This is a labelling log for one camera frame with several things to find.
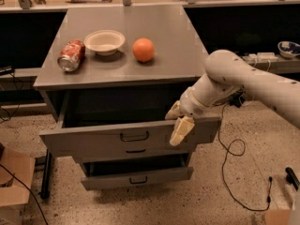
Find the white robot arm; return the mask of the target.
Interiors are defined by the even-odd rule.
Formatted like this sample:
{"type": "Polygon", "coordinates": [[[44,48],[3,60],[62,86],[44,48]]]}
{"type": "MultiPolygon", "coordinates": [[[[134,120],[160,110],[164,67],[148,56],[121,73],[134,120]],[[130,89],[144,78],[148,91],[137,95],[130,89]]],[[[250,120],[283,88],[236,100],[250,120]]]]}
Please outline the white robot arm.
{"type": "Polygon", "coordinates": [[[243,90],[300,128],[300,82],[252,67],[227,50],[204,60],[205,73],[175,101],[165,118],[175,122],[170,145],[179,145],[194,128],[194,120],[215,102],[243,90]]]}

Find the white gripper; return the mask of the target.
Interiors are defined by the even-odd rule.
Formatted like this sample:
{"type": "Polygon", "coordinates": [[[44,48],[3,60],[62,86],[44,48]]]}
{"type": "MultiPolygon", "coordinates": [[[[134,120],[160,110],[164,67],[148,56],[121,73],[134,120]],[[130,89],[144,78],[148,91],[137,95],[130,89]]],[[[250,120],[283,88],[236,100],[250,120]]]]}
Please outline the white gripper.
{"type": "Polygon", "coordinates": [[[174,102],[165,115],[166,120],[176,119],[170,145],[177,146],[186,138],[195,126],[193,118],[200,117],[207,110],[207,101],[207,92],[204,89],[190,86],[180,99],[174,102]]]}

